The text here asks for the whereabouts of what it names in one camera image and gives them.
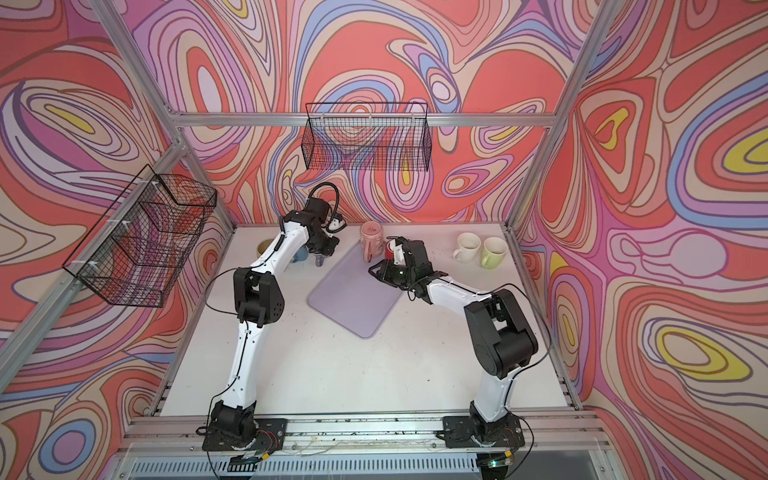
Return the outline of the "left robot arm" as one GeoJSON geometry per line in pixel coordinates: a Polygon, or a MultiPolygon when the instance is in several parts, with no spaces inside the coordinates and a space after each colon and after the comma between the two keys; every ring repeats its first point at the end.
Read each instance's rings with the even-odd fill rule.
{"type": "Polygon", "coordinates": [[[328,181],[314,186],[300,210],[291,210],[279,221],[279,233],[251,265],[232,269],[234,310],[238,321],[238,340],[233,366],[226,387],[211,399],[205,435],[223,435],[228,441],[244,444],[256,435],[253,418],[257,402],[252,371],[266,342],[268,327],[276,323],[286,308],[279,277],[296,254],[330,257],[346,223],[338,214],[341,195],[328,181]]]}

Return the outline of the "light green mug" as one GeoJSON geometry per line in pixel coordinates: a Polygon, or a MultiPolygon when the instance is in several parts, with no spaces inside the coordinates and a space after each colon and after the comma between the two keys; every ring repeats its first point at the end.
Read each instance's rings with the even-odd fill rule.
{"type": "Polygon", "coordinates": [[[488,237],[483,242],[480,265],[487,270],[501,265],[509,252],[507,242],[500,237],[488,237]]]}

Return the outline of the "pink mug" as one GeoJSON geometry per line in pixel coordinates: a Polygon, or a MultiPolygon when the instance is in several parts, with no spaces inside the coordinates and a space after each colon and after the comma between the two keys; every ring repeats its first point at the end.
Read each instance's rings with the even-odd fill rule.
{"type": "Polygon", "coordinates": [[[360,243],[366,262],[371,263],[374,258],[382,255],[385,249],[382,225],[376,221],[365,222],[360,227],[360,243]]]}

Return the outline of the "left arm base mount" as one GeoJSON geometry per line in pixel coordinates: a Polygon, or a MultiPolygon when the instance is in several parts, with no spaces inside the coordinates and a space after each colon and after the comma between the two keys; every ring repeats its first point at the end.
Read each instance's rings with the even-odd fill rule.
{"type": "Polygon", "coordinates": [[[203,438],[204,451],[272,453],[283,448],[287,425],[286,418],[257,418],[247,421],[241,433],[200,426],[196,434],[203,438]]]}

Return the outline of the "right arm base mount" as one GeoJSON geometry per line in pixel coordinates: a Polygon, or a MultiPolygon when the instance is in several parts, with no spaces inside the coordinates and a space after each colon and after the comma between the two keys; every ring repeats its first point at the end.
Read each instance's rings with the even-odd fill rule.
{"type": "Polygon", "coordinates": [[[506,448],[514,452],[526,445],[520,418],[511,413],[494,422],[470,415],[444,416],[439,438],[448,448],[506,448]]]}

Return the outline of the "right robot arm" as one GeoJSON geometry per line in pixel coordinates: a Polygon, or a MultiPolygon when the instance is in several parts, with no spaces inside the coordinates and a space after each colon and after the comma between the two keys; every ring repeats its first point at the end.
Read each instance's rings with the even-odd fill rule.
{"type": "Polygon", "coordinates": [[[469,416],[482,427],[510,415],[508,399],[514,376],[529,367],[539,342],[507,284],[477,292],[435,269],[421,240],[386,239],[392,254],[369,268],[379,282],[404,291],[410,300],[441,307],[466,321],[471,346],[484,372],[470,403],[469,416]]]}

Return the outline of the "blue textured mug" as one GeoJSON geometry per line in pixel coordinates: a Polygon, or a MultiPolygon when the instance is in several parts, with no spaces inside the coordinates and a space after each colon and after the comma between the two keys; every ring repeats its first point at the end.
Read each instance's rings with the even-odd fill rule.
{"type": "Polygon", "coordinates": [[[292,263],[304,262],[308,259],[308,256],[309,256],[308,248],[305,245],[303,245],[296,251],[291,262],[292,263]]]}

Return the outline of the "white mug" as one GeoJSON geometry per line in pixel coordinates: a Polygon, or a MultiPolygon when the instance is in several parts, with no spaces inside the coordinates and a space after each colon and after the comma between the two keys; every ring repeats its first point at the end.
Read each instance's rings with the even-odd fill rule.
{"type": "Polygon", "coordinates": [[[457,248],[453,251],[452,258],[459,263],[473,261],[482,246],[481,238],[471,232],[463,232],[457,237],[457,248]]]}

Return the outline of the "beige speckled mug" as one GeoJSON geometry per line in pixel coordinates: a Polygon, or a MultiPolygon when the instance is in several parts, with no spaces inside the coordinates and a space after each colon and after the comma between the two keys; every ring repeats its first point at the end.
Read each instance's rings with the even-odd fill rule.
{"type": "Polygon", "coordinates": [[[261,241],[257,247],[258,255],[261,256],[264,253],[272,252],[274,250],[274,243],[275,243],[274,239],[261,241]]]}

